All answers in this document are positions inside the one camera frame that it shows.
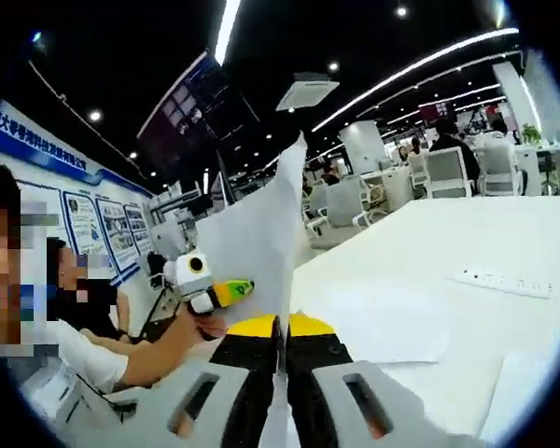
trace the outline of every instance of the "black ceiling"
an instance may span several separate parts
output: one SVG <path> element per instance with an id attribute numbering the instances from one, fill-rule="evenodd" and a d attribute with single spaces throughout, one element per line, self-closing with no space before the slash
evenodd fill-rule
<path id="1" fill-rule="evenodd" d="M 409 14 L 395 15 L 399 3 Z M 352 107 L 316 133 L 320 121 L 378 81 L 437 49 L 461 39 L 495 29 L 487 13 L 491 2 L 460 0 L 243 0 L 227 52 L 224 70 L 261 119 L 253 146 L 232 151 L 224 161 L 230 174 L 253 171 L 266 165 L 289 144 L 294 129 L 307 132 L 310 156 L 336 140 L 347 121 L 384 98 L 462 63 L 515 49 L 520 36 L 505 36 L 460 50 L 395 81 Z M 78 121 L 39 80 L 22 58 L 15 67 L 5 98 L 72 147 L 106 167 L 153 191 L 161 191 L 162 179 L 154 171 L 136 135 L 178 76 L 204 50 L 216 46 L 223 0 L 192 0 L 149 7 L 77 7 L 52 15 L 38 26 L 42 45 L 29 59 L 54 90 L 79 114 L 94 108 L 104 113 L 95 125 L 102 136 L 124 154 L 137 151 L 136 163 L 143 175 Z M 520 66 L 521 56 L 510 57 Z M 320 105 L 294 114 L 275 112 L 292 74 L 327 73 L 328 63 L 340 70 L 330 76 L 340 87 Z M 382 132 L 404 127 L 387 122 L 440 97 L 494 84 L 491 63 L 482 63 L 432 81 L 373 109 L 364 119 L 378 119 Z M 480 94 L 485 99 L 495 91 Z M 475 96 L 461 105 L 476 102 Z M 271 133 L 272 140 L 264 135 Z M 203 167 L 216 161 L 204 160 Z M 196 173 L 199 178 L 202 172 Z"/>

